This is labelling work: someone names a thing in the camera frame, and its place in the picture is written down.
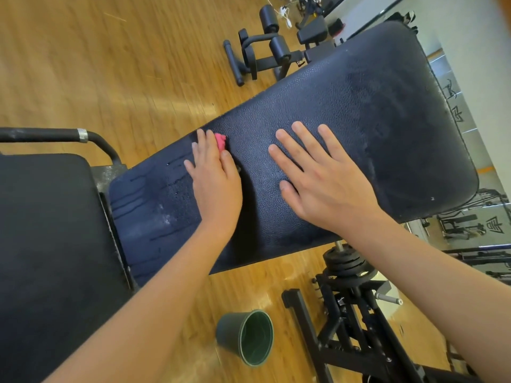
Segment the hand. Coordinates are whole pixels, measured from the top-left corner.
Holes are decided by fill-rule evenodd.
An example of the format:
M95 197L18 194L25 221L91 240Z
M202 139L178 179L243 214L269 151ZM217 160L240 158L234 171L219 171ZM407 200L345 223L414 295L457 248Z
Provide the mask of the hand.
M218 151L211 130L197 130L198 143L192 143L195 166L185 160L184 166L193 179L193 192L202 224L215 235L226 239L233 236L241 211L241 179L228 151Z
M301 169L277 145L268 151L291 180L280 182L282 197L302 219L345 236L350 217L383 213L373 188L326 125L318 127L329 154L301 122L291 125L305 151L285 130L275 134Z

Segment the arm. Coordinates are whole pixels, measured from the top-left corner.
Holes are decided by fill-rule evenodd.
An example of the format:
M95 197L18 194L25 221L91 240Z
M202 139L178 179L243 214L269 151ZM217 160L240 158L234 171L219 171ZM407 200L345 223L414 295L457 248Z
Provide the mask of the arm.
M282 197L296 214L342 236L392 281L438 327L487 382L511 375L511 289L431 247L392 220L326 125L319 134L329 154L300 122L292 125L305 151L280 129L270 155L286 173Z
M172 259L45 382L154 382L163 372L195 295L232 236L241 180L213 132L197 131L196 166L184 165L202 222Z

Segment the pink cloth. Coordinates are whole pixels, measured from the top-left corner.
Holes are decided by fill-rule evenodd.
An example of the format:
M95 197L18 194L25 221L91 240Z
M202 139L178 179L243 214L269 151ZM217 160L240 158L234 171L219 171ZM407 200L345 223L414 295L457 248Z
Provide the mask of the pink cloth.
M215 138L217 139L218 150L220 152L224 151L225 150L225 140L227 140L227 136L220 134L220 133L215 133Z

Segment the sit-up bench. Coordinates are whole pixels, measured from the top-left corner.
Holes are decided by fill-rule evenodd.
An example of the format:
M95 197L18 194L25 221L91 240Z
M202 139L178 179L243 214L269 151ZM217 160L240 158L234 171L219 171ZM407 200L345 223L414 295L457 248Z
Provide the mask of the sit-up bench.
M281 199L285 176L267 148L278 128L290 130L296 120L316 136L317 126L328 124L399 222L458 206L478 188L414 33L383 23L204 126L229 137L244 195L236 232L213 272L338 239L300 220ZM192 158L195 133L120 176L125 168L115 151L92 136L0 128L0 142L90 139L117 163L91 168L76 155L0 155L6 381L43 380L129 299L128 273L144 285L200 222L182 164Z

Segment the person's left hand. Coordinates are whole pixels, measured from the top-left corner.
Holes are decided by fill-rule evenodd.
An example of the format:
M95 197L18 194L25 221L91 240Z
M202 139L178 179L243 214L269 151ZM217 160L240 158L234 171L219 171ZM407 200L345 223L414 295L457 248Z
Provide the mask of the person's left hand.
M229 240L240 216L242 193L241 179L228 151L218 151L215 135L211 130L197 130L198 143L192 143L194 164L184 161L193 179L193 192L199 207L202 224Z

